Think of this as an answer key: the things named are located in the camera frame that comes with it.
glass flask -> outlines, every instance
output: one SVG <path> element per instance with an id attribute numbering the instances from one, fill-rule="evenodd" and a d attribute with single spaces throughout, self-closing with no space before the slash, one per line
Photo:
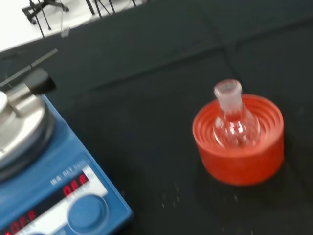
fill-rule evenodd
<path id="1" fill-rule="evenodd" d="M 240 82 L 233 79 L 224 80 L 214 88 L 221 112 L 215 120 L 213 133 L 224 148 L 254 146 L 260 139 L 260 123 L 244 106 L 241 93 Z"/>

